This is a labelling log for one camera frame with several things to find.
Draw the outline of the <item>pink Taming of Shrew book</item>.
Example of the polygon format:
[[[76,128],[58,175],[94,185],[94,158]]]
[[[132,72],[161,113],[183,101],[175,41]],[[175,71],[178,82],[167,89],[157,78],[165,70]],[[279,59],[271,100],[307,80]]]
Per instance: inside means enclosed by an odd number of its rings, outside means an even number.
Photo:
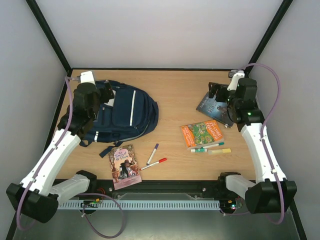
[[[115,190],[120,190],[142,182],[134,146],[132,144],[113,149],[108,154],[108,159]]]

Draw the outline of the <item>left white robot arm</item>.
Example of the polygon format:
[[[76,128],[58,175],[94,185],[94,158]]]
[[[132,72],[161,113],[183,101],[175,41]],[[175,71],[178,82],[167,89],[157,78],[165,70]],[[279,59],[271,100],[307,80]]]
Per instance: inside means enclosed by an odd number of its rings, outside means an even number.
[[[67,113],[60,119],[54,137],[32,171],[19,183],[11,183],[6,194],[16,210],[16,223],[24,214],[41,223],[48,222],[58,206],[69,199],[96,189],[97,176],[85,170],[53,185],[56,176],[72,151],[92,129],[102,103],[115,97],[111,84],[100,87],[95,82],[82,82],[69,95]]]

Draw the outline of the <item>navy blue student backpack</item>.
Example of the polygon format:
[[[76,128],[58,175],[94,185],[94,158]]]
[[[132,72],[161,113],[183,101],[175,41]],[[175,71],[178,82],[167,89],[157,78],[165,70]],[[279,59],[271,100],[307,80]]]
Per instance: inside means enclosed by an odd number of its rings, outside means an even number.
[[[96,81],[101,89],[111,85],[114,98],[101,103],[93,127],[80,142],[81,147],[92,143],[112,143],[99,156],[106,156],[122,143],[140,138],[155,130],[159,120],[159,107],[147,92],[115,80]]]

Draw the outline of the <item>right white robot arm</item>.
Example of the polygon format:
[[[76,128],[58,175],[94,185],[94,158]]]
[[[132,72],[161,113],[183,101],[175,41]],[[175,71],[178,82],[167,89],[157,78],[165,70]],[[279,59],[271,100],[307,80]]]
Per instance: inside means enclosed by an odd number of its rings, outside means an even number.
[[[236,193],[244,199],[251,214],[283,215],[297,192],[294,181],[281,170],[268,139],[265,118],[256,101],[257,82],[241,77],[228,86],[210,82],[208,96],[226,103],[233,122],[245,140],[255,170],[255,181],[238,172],[223,172],[218,177],[218,191],[229,196]]]

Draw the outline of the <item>orange Treehouse book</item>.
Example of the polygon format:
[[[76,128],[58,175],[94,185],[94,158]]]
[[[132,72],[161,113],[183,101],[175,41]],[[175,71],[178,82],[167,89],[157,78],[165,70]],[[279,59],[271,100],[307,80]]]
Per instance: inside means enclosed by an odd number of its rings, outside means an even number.
[[[188,150],[222,143],[225,140],[216,120],[182,125],[180,130]]]

